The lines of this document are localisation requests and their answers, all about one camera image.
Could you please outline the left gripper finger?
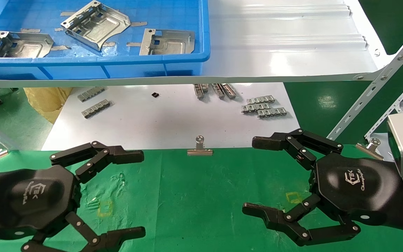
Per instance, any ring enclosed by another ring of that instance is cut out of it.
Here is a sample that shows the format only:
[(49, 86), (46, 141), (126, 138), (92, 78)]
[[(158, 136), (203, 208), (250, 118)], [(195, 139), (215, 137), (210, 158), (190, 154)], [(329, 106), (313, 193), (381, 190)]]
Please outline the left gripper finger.
[(109, 164), (133, 164), (144, 161), (144, 152), (124, 150), (122, 146), (106, 146), (94, 141), (52, 154), (50, 161), (52, 165), (63, 167), (85, 161), (85, 164), (75, 171), (77, 180), (85, 184)]

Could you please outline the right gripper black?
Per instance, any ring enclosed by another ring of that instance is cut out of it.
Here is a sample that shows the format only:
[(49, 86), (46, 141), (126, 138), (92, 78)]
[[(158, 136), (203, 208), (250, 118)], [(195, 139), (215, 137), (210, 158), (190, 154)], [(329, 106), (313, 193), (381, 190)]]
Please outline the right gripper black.
[[(255, 136), (252, 147), (286, 151), (305, 170), (313, 170), (316, 165), (316, 194), (287, 213), (259, 204), (242, 206), (243, 214), (262, 219), (267, 229), (284, 233), (299, 247), (353, 239), (360, 233), (360, 227), (352, 220), (366, 225), (394, 225), (399, 221), (401, 207), (395, 200), (401, 178), (395, 163), (341, 156), (343, 145), (303, 129), (275, 132), (270, 137)], [(317, 161), (309, 149), (327, 156)], [(299, 220), (317, 206), (340, 224), (302, 227)]]

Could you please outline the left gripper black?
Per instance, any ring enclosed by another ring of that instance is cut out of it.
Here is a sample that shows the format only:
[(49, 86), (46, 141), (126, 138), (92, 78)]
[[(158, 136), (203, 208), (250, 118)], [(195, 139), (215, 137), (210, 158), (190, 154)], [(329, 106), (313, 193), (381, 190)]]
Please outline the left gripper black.
[(127, 240), (146, 235), (144, 227), (96, 233), (76, 214), (80, 184), (66, 168), (20, 169), (0, 173), (0, 240), (33, 236), (22, 252), (62, 252), (43, 243), (68, 224), (87, 241), (81, 252), (118, 252)]

